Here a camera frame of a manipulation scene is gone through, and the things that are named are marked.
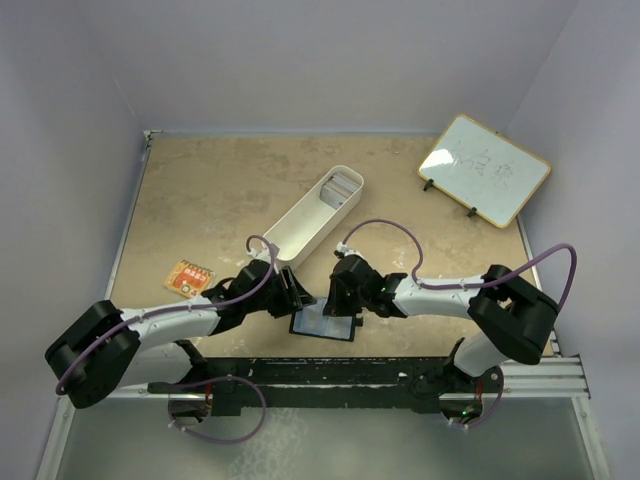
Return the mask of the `black leather card holder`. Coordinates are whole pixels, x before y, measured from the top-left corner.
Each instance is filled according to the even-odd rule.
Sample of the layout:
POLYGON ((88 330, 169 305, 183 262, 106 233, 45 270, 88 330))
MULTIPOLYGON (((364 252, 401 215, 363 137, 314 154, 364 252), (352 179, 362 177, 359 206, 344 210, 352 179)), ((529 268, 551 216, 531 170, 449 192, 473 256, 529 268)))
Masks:
POLYGON ((289 332, 301 336, 353 342, 356 329, 364 324, 363 319, 358 316, 325 316, 323 308, 326 300, 326 297, 317 298, 309 316, 290 320, 289 332))

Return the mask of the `stack of cards in tray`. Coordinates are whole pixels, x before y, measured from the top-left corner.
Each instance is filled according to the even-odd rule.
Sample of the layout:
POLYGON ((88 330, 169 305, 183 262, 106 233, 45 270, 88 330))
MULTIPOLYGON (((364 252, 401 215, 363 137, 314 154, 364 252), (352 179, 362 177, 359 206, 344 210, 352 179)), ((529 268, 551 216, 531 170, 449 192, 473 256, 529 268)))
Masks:
POLYGON ((333 209, 339 209, 360 187, 358 183, 338 172, 334 173, 320 189, 320 200, 333 209))

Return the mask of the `orange spiral notepad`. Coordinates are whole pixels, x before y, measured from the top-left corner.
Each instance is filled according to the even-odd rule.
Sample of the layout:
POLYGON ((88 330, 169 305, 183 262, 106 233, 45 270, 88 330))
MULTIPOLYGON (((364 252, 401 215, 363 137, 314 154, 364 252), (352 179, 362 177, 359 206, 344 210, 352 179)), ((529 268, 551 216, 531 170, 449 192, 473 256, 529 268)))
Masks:
POLYGON ((170 270, 163 286, 185 298, 193 298, 206 290, 215 277, 211 269, 181 260, 170 270))

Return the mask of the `aluminium frame rail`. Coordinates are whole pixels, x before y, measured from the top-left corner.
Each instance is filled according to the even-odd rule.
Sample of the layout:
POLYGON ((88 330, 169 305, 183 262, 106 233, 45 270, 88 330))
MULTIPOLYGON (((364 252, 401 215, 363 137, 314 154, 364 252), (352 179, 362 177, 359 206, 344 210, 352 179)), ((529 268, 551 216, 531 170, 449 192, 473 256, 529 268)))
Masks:
MULTIPOLYGON (((510 268, 516 268, 533 258, 532 248, 519 216, 504 233, 509 237, 509 251, 500 256, 510 268)), ((589 387, 580 357, 565 353, 560 346, 556 328, 552 329, 537 365, 513 361, 501 366, 505 376, 505 396, 588 397, 589 387)))

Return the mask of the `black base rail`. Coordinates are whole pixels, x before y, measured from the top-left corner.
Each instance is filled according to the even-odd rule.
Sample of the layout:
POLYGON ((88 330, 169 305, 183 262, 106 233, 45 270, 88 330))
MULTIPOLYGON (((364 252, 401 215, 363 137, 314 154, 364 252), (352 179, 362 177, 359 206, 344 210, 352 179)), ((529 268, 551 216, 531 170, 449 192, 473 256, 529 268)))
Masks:
POLYGON ((151 382, 152 394, 172 401, 210 398, 212 416, 237 416, 244 408, 402 409, 419 414, 460 410, 482 393, 498 393, 498 367, 473 379, 456 374, 444 357, 205 358, 171 384, 151 382))

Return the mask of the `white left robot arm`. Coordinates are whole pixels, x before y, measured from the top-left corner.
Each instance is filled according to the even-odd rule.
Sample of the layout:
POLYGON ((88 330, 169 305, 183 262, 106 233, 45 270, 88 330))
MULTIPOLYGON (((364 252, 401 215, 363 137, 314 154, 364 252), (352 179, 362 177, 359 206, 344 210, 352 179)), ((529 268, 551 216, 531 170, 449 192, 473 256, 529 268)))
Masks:
POLYGON ((291 268, 252 260, 236 276, 190 300, 141 309, 98 301, 48 347, 44 358, 58 380, 55 393, 78 409, 88 408, 127 384, 125 376, 143 352, 224 333, 252 313, 280 318, 315 303, 291 268))

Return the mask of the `small whiteboard yellow frame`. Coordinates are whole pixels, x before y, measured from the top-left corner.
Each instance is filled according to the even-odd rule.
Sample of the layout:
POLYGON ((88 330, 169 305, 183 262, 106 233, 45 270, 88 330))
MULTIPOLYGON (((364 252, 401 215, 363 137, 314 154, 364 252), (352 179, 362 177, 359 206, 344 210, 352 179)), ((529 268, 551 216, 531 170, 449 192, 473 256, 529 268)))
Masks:
POLYGON ((519 214, 551 173, 539 156, 476 120, 457 115, 418 167, 418 175, 497 228, 519 214))

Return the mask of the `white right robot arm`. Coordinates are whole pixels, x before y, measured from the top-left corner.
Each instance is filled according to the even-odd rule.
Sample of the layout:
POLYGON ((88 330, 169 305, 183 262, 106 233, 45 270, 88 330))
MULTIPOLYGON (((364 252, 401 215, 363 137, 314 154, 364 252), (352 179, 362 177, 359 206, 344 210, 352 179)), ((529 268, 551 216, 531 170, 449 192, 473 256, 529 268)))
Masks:
POLYGON ((492 265, 485 274, 463 278, 451 288, 438 280, 427 289, 406 273, 381 275, 361 256, 350 254, 330 275, 323 314, 353 317, 366 310, 382 318, 436 315, 473 321, 480 332, 454 348, 444 369, 452 389, 467 391, 507 360, 538 364, 558 317, 556 301, 519 276, 491 284, 510 273, 503 265, 492 265))

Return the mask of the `white plastic card tray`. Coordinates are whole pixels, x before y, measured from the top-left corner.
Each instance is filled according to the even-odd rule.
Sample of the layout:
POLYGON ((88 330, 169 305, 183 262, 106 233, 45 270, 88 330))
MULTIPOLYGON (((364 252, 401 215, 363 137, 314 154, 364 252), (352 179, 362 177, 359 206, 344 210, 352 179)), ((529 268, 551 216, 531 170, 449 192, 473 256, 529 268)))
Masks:
POLYGON ((331 168, 264 234, 269 243, 279 248, 277 265, 295 270, 358 204, 364 185, 363 176, 355 170, 344 165, 331 168), (319 196, 321 186, 338 172, 360 187, 339 209, 333 209, 319 196))

